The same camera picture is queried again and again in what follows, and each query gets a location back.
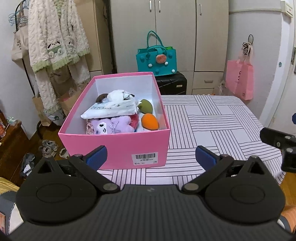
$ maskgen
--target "teal handbag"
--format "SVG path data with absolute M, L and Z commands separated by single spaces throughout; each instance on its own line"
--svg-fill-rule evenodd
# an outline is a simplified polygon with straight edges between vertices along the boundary
M 154 33 L 161 45 L 149 47 L 149 34 Z M 160 37 L 154 32 L 147 34 L 147 48 L 138 49 L 136 55 L 139 72 L 153 72 L 154 76 L 174 74 L 177 72 L 176 50 L 164 47 Z

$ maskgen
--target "green makeup sponge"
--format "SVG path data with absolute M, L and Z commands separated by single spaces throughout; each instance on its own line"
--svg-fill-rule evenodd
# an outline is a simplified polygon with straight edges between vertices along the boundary
M 148 100 L 145 100 L 145 99 L 141 100 L 141 102 L 142 103 L 139 104 L 139 106 L 138 106 L 139 110 L 144 114 L 146 114 L 146 113 L 152 114 L 153 107 L 152 107 L 151 103 Z

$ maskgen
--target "black bag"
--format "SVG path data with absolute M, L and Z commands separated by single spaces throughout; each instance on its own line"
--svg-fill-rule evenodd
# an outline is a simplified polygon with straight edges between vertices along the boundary
M 160 94 L 186 95 L 187 79 L 180 72 L 155 77 Z

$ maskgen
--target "pink box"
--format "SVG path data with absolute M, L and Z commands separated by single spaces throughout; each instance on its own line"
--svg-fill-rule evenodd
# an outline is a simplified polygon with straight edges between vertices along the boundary
M 86 135 L 86 121 L 80 117 L 103 93 L 122 89 L 138 100 L 147 99 L 159 122 L 157 131 L 126 134 Z M 152 72 L 110 74 L 94 77 L 84 89 L 59 131 L 59 137 L 70 155 L 86 155 L 100 145 L 108 151 L 107 161 L 100 169 L 135 169 L 160 167 L 166 163 L 170 126 L 160 92 Z M 151 160 L 137 160 L 149 154 Z

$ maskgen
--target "barcode label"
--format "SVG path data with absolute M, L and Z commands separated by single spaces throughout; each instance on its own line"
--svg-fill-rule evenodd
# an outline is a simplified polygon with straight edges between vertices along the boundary
M 136 155 L 131 155 L 131 157 L 133 159 L 133 164 L 135 166 L 158 163 L 158 152 L 136 154 Z

